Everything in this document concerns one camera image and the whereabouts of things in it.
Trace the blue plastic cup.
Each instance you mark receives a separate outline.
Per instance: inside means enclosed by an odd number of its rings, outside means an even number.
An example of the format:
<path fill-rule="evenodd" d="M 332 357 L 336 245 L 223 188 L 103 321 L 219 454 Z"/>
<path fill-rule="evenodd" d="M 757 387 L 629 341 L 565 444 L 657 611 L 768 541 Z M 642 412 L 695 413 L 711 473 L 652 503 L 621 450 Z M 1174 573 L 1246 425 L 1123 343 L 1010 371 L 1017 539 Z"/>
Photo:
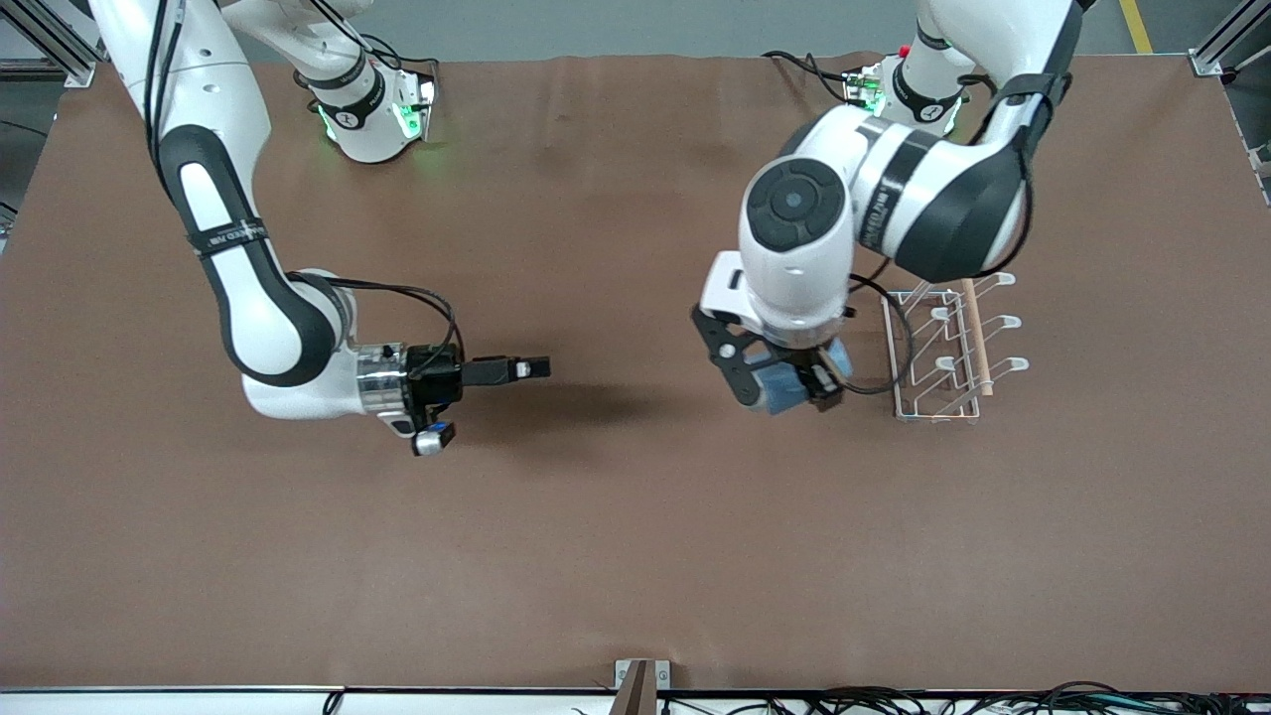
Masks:
<path fill-rule="evenodd" d="M 845 376 L 845 392 L 846 384 L 852 378 L 854 372 L 854 366 L 852 359 L 846 353 L 845 345 L 838 338 L 825 345 L 824 359 L 833 359 L 839 370 Z M 769 415 L 777 415 L 778 413 L 793 410 L 794 406 L 803 406 L 803 404 L 810 403 L 808 394 L 808 373 L 797 372 L 785 367 L 782 370 L 780 366 L 777 367 L 763 367 L 758 371 L 758 378 L 763 385 L 763 392 L 766 401 L 763 406 L 752 411 L 763 411 Z"/>

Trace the brown table mat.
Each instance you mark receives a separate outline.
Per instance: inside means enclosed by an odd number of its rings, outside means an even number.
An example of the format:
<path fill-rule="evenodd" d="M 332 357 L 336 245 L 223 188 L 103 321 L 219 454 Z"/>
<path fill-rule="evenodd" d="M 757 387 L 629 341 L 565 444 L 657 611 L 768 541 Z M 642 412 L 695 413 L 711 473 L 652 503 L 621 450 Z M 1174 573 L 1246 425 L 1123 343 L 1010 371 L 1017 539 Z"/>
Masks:
<path fill-rule="evenodd" d="M 990 291 L 976 425 L 766 417 L 690 323 L 746 182 L 829 103 L 752 58 L 454 63 L 431 149 L 341 157 L 291 74 L 290 267 L 421 284 L 477 389 L 417 458 L 250 411 L 114 77 L 58 104 L 0 257 L 0 686 L 1271 692 L 1271 210 L 1221 86 L 1085 56 Z"/>

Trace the metal edge bracket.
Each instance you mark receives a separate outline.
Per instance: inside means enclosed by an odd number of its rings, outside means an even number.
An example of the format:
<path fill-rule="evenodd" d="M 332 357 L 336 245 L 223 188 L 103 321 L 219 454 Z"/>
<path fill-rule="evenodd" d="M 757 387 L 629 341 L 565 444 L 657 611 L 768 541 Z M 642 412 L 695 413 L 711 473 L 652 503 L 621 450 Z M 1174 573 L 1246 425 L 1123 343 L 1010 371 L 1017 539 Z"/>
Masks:
<path fill-rule="evenodd" d="M 630 671 L 636 669 L 641 662 L 644 662 L 644 674 L 655 682 L 655 688 L 658 691 L 671 690 L 672 686 L 672 664 L 667 659 L 616 659 L 613 662 L 613 688 L 618 691 L 624 685 L 624 679 L 630 674 Z"/>

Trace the brown wooden post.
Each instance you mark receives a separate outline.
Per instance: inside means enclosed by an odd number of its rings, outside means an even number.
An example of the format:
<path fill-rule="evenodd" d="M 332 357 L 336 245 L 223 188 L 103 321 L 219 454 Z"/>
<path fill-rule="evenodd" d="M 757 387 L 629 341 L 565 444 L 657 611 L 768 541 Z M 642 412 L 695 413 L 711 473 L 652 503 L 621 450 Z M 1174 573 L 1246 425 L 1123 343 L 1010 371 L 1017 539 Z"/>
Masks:
<path fill-rule="evenodd" d="M 608 715 L 661 715 L 658 685 L 661 662 L 655 659 L 622 659 L 614 664 L 616 695 Z"/>

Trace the aluminium frame profile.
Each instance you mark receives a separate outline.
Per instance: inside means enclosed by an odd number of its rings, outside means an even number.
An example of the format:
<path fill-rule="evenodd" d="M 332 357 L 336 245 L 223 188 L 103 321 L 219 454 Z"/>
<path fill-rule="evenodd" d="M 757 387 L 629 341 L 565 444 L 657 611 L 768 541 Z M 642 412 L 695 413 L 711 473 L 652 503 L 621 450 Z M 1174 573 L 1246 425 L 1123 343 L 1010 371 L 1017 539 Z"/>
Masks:
<path fill-rule="evenodd" d="M 1268 20 L 1271 20 L 1271 0 L 1239 0 L 1218 25 L 1202 37 L 1197 47 L 1188 50 L 1188 60 L 1195 76 L 1218 76 L 1232 80 L 1232 77 L 1239 76 L 1244 69 L 1249 69 L 1257 61 L 1271 56 L 1271 44 L 1267 44 L 1249 55 L 1248 58 L 1235 61 L 1235 63 L 1227 63 L 1225 60 L 1227 55 L 1234 53 Z"/>
<path fill-rule="evenodd" d="M 0 80 L 88 88 L 105 58 L 86 0 L 0 0 Z"/>

